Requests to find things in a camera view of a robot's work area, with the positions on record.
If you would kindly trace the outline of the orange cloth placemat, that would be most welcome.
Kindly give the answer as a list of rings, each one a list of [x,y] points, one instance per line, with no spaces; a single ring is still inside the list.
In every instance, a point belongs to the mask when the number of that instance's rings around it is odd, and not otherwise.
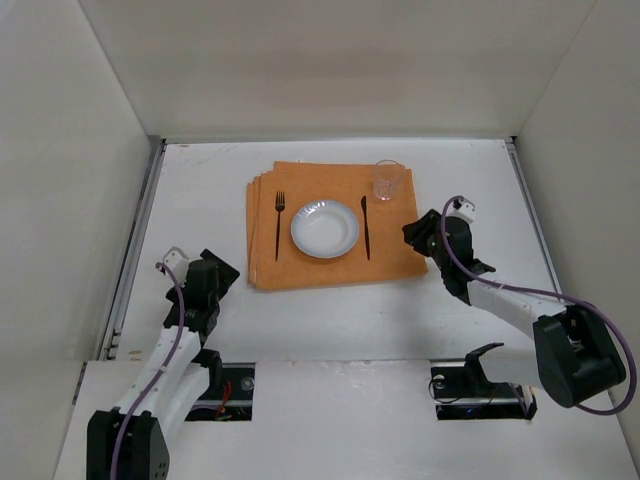
[[[287,290],[363,284],[423,276],[425,258],[404,242],[402,227],[418,220],[412,171],[405,169],[396,196],[373,194],[373,166],[276,161],[273,169],[247,185],[246,238],[248,283],[261,290]],[[279,258],[275,260],[275,198],[285,192]],[[361,198],[367,196],[371,259],[364,236],[346,254],[317,259],[302,253],[291,237],[294,215],[316,200],[337,200],[351,208],[364,230]]]

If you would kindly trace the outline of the black plastic knife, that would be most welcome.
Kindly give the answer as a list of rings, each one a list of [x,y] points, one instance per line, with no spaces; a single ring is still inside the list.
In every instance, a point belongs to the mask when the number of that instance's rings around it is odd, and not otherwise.
[[[365,251],[367,260],[371,259],[371,250],[370,250],[370,236],[369,236],[369,225],[368,225],[368,208],[367,208],[367,196],[364,195],[360,200],[360,205],[363,213],[363,221],[364,221],[364,243],[365,243]]]

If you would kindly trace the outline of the clear plastic cup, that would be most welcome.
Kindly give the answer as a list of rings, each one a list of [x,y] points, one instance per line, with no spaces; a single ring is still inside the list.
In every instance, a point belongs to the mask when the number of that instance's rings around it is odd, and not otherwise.
[[[405,167],[399,162],[385,159],[373,166],[374,195],[382,200],[392,200],[399,189],[405,173]]]

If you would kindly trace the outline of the black plastic fork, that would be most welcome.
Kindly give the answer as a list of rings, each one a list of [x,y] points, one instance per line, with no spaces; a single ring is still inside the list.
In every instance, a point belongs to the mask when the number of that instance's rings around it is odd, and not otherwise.
[[[279,258],[280,234],[281,234],[281,214],[286,208],[285,192],[278,191],[275,198],[275,210],[277,212],[276,234],[275,234],[275,260]]]

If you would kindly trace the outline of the white round plate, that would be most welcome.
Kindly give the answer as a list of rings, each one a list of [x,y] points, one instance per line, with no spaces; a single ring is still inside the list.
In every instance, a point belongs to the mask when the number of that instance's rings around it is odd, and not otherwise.
[[[303,206],[290,227],[294,245],[317,259],[333,259],[348,253],[360,235],[354,211],[335,200],[316,200]]]

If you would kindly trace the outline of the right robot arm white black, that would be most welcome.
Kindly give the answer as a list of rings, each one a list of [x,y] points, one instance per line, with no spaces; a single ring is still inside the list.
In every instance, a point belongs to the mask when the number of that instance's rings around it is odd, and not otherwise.
[[[465,369],[477,389],[511,383],[540,388],[558,405],[582,407],[584,401],[623,382],[635,395],[637,369],[615,325],[593,305],[540,289],[499,280],[494,267],[476,258],[471,219],[456,212],[429,210],[403,226],[404,241],[437,265],[445,289],[464,304],[484,310],[527,335],[533,343],[522,353],[496,341],[469,352]]]

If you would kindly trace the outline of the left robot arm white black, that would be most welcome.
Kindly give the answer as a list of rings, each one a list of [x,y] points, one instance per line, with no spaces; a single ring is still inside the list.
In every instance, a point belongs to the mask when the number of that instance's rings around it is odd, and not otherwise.
[[[239,272],[205,249],[177,274],[176,249],[156,267],[173,283],[171,308],[137,379],[109,410],[97,410],[86,430],[89,479],[165,479],[170,443],[197,400],[222,382],[222,360],[205,344],[220,302]]]

